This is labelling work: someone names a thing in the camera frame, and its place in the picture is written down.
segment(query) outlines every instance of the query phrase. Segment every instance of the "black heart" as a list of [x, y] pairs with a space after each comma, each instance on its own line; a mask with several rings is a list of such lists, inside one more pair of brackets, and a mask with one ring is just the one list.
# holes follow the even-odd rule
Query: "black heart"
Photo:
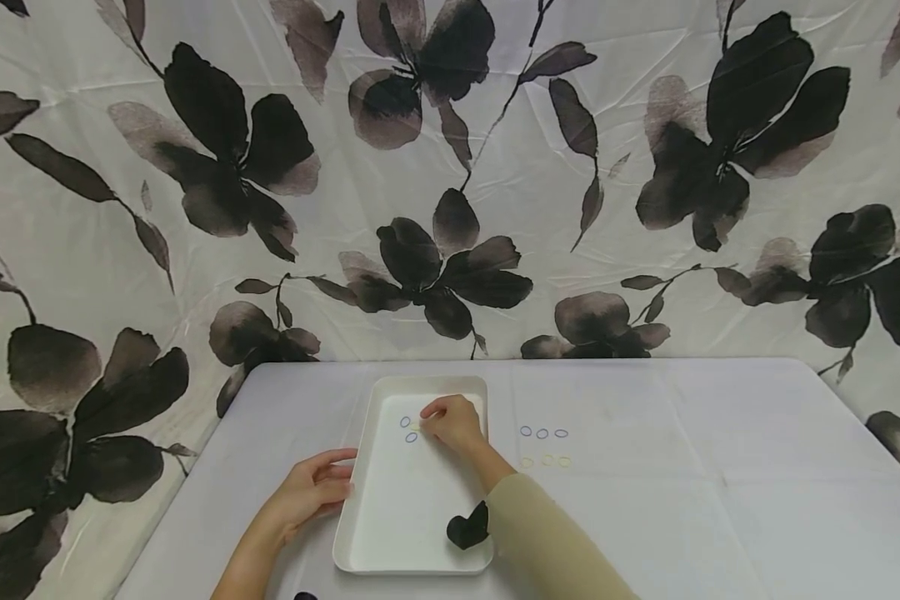
[[470, 513], [470, 518], [464, 518], [458, 514], [450, 519], [450, 523], [447, 524], [447, 538], [461, 550], [473, 548], [489, 536], [488, 520], [487, 502], [481, 502]]

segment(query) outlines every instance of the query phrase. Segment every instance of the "table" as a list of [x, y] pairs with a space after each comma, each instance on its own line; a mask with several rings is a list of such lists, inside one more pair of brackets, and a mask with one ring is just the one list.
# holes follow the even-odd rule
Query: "table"
[[[736, 358], [261, 366], [117, 598], [209, 598], [288, 469], [359, 442], [370, 388], [394, 374], [483, 378], [494, 446], [643, 600], [900, 598], [898, 463], [802, 362]], [[342, 573], [335, 525], [281, 556], [271, 598], [533, 598], [500, 560], [476, 577]]]

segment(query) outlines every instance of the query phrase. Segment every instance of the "floral backdrop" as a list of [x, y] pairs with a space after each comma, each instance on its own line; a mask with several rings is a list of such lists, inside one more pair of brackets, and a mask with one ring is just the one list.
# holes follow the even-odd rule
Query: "floral backdrop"
[[739, 355], [900, 461], [900, 0], [0, 0], [1, 599], [261, 363]]

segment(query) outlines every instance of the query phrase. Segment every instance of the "sleeve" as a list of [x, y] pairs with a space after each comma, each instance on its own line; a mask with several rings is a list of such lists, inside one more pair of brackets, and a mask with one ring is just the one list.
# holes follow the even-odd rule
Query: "sleeve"
[[487, 509], [500, 555], [545, 600], [636, 600], [600, 548], [527, 475], [504, 478], [487, 495]]

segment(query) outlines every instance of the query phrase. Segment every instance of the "finger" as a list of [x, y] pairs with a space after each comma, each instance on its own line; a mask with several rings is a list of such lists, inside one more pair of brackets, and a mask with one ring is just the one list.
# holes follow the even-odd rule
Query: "finger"
[[315, 474], [321, 467], [327, 467], [328, 465], [333, 465], [333, 463], [348, 461], [354, 458], [357, 458], [356, 448], [337, 448], [336, 450], [327, 450], [326, 452], [320, 452], [315, 456], [311, 456], [309, 459], [298, 462], [297, 465], [293, 466], [293, 469], [290, 473], [299, 473], [301, 475], [306, 475], [309, 478], [312, 478], [313, 474]]

